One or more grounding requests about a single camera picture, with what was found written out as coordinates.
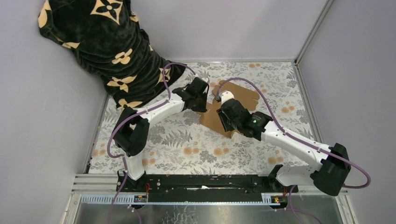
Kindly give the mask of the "brown cardboard box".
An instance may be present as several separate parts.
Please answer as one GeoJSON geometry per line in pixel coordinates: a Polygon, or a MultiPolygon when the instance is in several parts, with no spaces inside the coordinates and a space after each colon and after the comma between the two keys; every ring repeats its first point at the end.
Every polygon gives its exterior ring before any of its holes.
{"type": "MultiPolygon", "coordinates": [[[[213,89],[210,90],[208,93],[209,101],[206,103],[207,111],[205,113],[200,113],[199,122],[201,125],[208,127],[209,129],[213,130],[218,134],[221,134],[227,138],[232,138],[234,134],[238,133],[238,131],[224,131],[223,125],[217,114],[217,110],[220,108],[221,103],[215,100],[215,94],[217,93],[219,86],[223,82],[224,81],[221,80],[218,84],[210,84],[210,87],[212,87],[213,89]]],[[[260,95],[256,90],[247,89],[232,82],[228,82],[224,86],[222,86],[220,93],[224,91],[231,92],[234,96],[234,99],[239,101],[241,105],[250,112],[256,110],[258,100],[260,99],[260,95]]]]}

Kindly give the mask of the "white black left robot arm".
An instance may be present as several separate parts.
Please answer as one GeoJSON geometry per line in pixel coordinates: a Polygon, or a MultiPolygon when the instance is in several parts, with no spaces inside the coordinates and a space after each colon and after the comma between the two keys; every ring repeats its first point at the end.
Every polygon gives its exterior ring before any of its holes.
{"type": "Polygon", "coordinates": [[[145,108],[126,108],[113,130],[112,139],[122,149],[125,159],[127,186],[134,192],[144,188],[145,174],[141,162],[142,151],[146,146],[149,129],[171,115],[191,110],[206,112],[209,79],[195,77],[185,87],[174,89],[170,98],[165,98],[145,108]]]}

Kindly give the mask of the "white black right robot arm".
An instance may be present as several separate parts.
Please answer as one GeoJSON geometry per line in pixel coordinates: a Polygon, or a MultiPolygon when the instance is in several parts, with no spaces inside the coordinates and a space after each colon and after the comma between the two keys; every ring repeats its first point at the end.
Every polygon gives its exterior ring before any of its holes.
{"type": "Polygon", "coordinates": [[[216,97],[221,102],[217,114],[225,131],[238,131],[245,137],[270,143],[299,159],[305,166],[277,165],[268,179],[269,189],[280,192],[286,186],[315,186],[330,196],[337,196],[351,170],[346,148],[315,142],[283,126],[262,112],[250,113],[230,91],[216,97]]]}

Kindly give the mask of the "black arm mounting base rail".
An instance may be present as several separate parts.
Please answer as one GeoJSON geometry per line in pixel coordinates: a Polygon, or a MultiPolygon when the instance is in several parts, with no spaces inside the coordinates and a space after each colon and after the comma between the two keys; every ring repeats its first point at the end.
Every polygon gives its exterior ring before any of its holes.
{"type": "Polygon", "coordinates": [[[274,194],[286,196],[290,191],[298,192],[298,187],[284,186],[273,175],[148,175],[139,180],[126,178],[118,173],[116,190],[143,195],[210,195],[232,197],[242,194],[274,194]]]}

